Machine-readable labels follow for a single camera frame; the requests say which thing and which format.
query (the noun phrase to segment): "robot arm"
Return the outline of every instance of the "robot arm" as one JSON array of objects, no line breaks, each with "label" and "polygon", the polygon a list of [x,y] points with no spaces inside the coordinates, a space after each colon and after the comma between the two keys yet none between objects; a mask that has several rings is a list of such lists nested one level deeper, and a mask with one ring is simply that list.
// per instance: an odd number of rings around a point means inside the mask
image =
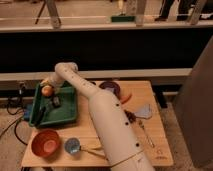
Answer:
[{"label": "robot arm", "polygon": [[154,171],[120,101],[110,91],[100,89],[76,72],[75,63],[58,63],[46,80],[54,87],[60,87],[66,80],[88,99],[91,118],[111,170]]}]

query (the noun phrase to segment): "black cable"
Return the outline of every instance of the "black cable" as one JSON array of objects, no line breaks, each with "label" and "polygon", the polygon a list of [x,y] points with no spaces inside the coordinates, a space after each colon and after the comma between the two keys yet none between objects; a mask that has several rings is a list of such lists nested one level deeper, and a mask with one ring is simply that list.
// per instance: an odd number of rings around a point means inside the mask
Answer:
[{"label": "black cable", "polygon": [[7,132],[7,130],[13,125],[15,124],[18,120],[20,120],[23,116],[19,117],[18,119],[14,120],[11,124],[8,125],[8,127],[6,129],[4,129],[1,134],[0,134],[0,139],[1,137]]},{"label": "black cable", "polygon": [[[10,108],[11,107],[19,107],[15,112],[11,112],[10,111]],[[8,102],[7,102],[7,105],[6,105],[6,109],[7,109],[7,112],[10,114],[10,115],[16,115],[18,114],[21,110],[23,110],[23,101],[22,101],[22,96],[18,97],[16,100],[13,100],[11,97],[8,98]]]},{"label": "black cable", "polygon": [[19,120],[17,120],[16,124],[15,124],[15,128],[14,128],[14,134],[16,136],[16,138],[24,145],[27,145],[26,142],[24,142],[17,134],[17,127],[18,125],[21,123],[21,121],[23,121],[23,118],[20,118]]}]

